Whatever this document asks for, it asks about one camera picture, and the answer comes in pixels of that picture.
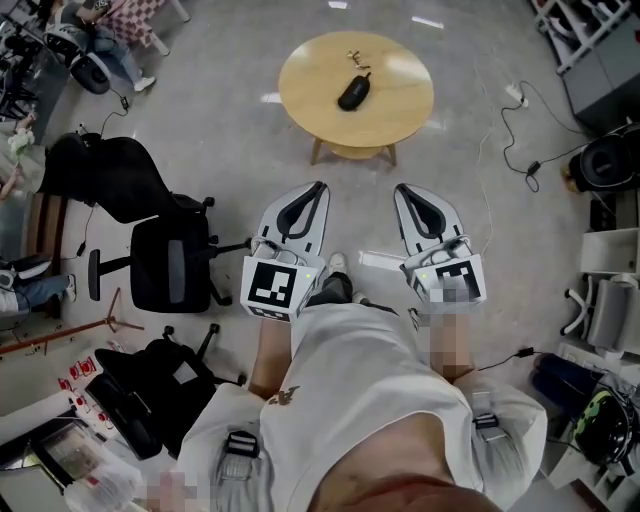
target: foot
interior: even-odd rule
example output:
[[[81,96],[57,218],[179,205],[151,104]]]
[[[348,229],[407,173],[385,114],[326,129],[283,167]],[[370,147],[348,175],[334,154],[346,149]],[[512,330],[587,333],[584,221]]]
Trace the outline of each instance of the foot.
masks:
[[[69,274],[67,277],[69,278],[69,284],[64,289],[64,293],[71,302],[75,302],[76,301],[76,276],[74,276],[73,274]]]
[[[329,275],[334,272],[347,273],[347,257],[341,252],[334,252],[329,258]]]
[[[142,92],[147,87],[149,87],[150,85],[153,85],[155,83],[155,81],[156,81],[156,77],[155,76],[143,77],[138,82],[133,84],[133,89],[136,92]]]
[[[363,301],[366,301],[367,297],[365,297],[364,293],[362,292],[356,292],[353,294],[353,303],[354,304],[362,304]]]

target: round wooden table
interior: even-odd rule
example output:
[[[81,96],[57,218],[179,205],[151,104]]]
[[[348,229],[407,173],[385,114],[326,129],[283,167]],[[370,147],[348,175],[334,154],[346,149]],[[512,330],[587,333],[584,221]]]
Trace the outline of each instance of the round wooden table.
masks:
[[[352,112],[338,98],[356,75],[371,72],[371,90]],[[365,159],[424,125],[433,108],[429,71],[404,46],[368,32],[331,32],[307,41],[287,59],[278,82],[285,110],[315,137],[311,165],[322,143],[345,158]]]

